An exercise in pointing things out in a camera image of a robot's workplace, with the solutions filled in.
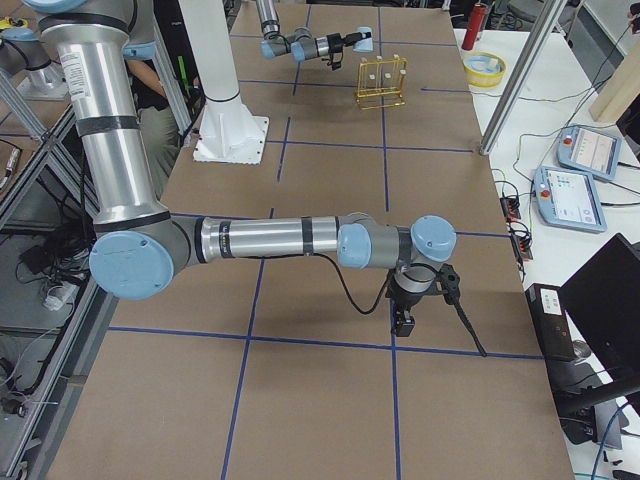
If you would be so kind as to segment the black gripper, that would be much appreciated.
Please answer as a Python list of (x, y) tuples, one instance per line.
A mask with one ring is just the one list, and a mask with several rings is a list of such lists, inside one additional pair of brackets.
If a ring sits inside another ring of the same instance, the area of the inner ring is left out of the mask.
[(391, 333), (394, 336), (410, 336), (414, 327), (415, 319), (411, 315), (411, 307), (394, 302)]
[(344, 37), (341, 37), (339, 33), (329, 34), (327, 36), (328, 53), (336, 54), (341, 53), (345, 47), (354, 46), (361, 39), (372, 38), (371, 31), (358, 31), (350, 33)]

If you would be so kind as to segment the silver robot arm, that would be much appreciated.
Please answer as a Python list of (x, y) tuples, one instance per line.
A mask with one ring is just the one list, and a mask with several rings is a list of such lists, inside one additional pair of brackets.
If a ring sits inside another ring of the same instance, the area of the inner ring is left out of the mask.
[(281, 32), (279, 16), (273, 1), (256, 1), (263, 40), (261, 51), (266, 59), (290, 54), (293, 60), (301, 63), (320, 58), (332, 69), (342, 66), (344, 50), (352, 48), (354, 52), (373, 51), (373, 35), (370, 27), (359, 27), (356, 32), (342, 36), (332, 33), (314, 37), (308, 27), (301, 26), (289, 35)]
[(370, 216), (216, 220), (177, 218), (157, 198), (125, 63), (156, 52), (149, 1), (34, 1), (43, 39), (62, 64), (99, 200), (90, 271), (105, 291), (139, 300), (183, 269), (217, 259), (318, 256), (336, 269), (382, 268), (380, 296), (393, 305), (392, 332), (408, 336), (411, 309), (427, 295), (460, 303), (449, 264), (452, 225), (424, 216), (410, 227)]

